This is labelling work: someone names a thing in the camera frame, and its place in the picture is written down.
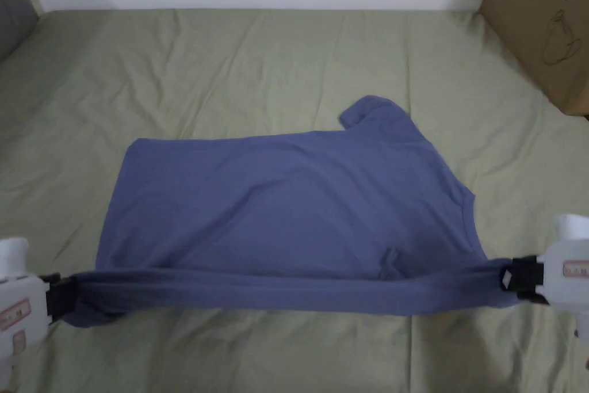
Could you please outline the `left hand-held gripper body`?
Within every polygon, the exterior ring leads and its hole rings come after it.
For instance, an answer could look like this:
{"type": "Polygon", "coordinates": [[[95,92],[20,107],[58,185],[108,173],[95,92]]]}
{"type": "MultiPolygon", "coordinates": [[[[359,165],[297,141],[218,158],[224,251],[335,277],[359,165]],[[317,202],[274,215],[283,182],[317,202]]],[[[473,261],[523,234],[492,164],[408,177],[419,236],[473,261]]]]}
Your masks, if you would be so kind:
{"type": "Polygon", "coordinates": [[[1,389],[7,387],[16,358],[42,341],[60,319],[51,298],[58,273],[39,276],[27,268],[25,238],[1,239],[1,389]]]}

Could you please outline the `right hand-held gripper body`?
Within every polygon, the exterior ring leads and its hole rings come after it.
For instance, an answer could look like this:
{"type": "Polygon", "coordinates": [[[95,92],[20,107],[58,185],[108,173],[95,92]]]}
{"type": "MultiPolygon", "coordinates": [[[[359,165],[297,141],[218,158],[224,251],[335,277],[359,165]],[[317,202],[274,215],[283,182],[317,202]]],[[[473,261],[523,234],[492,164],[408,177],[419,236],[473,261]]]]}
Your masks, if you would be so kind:
{"type": "Polygon", "coordinates": [[[530,301],[588,319],[588,217],[561,215],[556,219],[556,242],[533,261],[530,301]]]}

